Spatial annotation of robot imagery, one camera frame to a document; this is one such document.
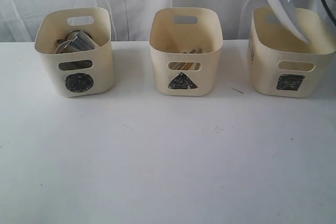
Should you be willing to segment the white square plate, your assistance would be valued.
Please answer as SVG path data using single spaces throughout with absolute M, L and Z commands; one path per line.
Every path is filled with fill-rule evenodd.
M 320 16 L 304 8 L 296 8 L 291 0 L 267 0 L 286 30 L 316 50 L 335 52 L 335 40 Z

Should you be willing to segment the cream bin with triangle mark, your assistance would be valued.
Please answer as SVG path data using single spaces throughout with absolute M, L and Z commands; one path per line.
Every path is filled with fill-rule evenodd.
M 202 96 L 214 84 L 223 35 L 218 15 L 206 8 L 165 8 L 154 15 L 150 51 L 154 81 L 166 95 Z M 184 54 L 202 48 L 201 54 Z M 199 62 L 198 71 L 176 71 L 170 62 Z

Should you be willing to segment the steel mug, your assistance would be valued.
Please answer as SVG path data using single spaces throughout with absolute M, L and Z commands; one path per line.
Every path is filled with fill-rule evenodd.
M 69 46 L 79 51 L 94 50 L 98 47 L 92 37 L 83 30 L 75 30 L 66 36 L 66 41 L 70 41 Z

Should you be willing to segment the long wooden chopstick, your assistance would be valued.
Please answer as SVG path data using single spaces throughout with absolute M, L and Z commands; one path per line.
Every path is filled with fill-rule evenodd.
M 201 69 L 199 62 L 170 62 L 168 68 L 176 71 L 198 71 Z

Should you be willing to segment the stainless steel bowl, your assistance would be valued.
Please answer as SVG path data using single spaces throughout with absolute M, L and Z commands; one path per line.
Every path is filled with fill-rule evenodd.
M 72 48 L 69 46 L 70 41 L 66 41 L 64 39 L 58 39 L 56 41 L 56 50 L 54 54 L 65 54 L 71 52 L 80 52 L 78 49 Z M 77 69 L 87 69 L 93 66 L 91 60 L 77 60 L 71 62 L 62 62 L 58 65 L 60 70 L 68 71 L 68 70 L 77 70 Z

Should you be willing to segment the short wooden chopstick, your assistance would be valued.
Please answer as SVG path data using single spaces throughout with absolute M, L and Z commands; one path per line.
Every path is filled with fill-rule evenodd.
M 202 48 L 198 48 L 198 49 L 192 49 L 189 52 L 184 52 L 184 54 L 201 54 L 203 52 Z

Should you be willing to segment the cream bin with square mark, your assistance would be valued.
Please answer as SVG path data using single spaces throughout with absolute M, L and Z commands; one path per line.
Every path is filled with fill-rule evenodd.
M 253 11 L 247 58 L 250 80 L 260 93 L 309 96 L 335 53 L 335 38 L 319 15 L 303 8 L 296 12 L 307 44 L 279 23 L 271 7 Z

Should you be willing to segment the cream bin with circle mark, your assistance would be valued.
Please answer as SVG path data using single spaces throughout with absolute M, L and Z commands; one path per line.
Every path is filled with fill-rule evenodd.
M 75 30 L 87 32 L 100 47 L 54 54 L 56 41 L 66 40 L 66 36 Z M 39 53 L 54 88 L 64 97 L 102 93 L 114 85 L 110 16 L 104 8 L 65 9 L 48 14 L 38 30 L 35 50 Z M 68 71 L 58 67 L 62 62 L 77 60 L 91 60 L 93 66 Z

